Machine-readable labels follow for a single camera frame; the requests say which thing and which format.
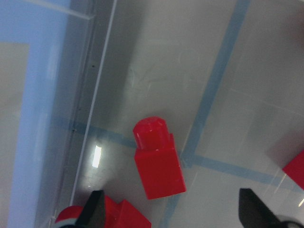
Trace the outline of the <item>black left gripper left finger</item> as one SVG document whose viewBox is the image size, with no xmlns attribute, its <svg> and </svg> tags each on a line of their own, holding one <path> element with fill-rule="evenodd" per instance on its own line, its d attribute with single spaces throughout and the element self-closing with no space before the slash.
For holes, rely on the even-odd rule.
<svg viewBox="0 0 304 228">
<path fill-rule="evenodd" d="M 76 220 L 77 228 L 103 228 L 105 226 L 105 194 L 94 190 Z"/>
</svg>

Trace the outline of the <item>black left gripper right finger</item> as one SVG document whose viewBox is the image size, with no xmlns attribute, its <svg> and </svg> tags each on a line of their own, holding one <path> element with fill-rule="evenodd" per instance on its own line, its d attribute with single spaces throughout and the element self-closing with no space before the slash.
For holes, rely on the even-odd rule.
<svg viewBox="0 0 304 228">
<path fill-rule="evenodd" d="M 249 188 L 239 190 L 238 217 L 244 228 L 287 228 Z"/>
</svg>

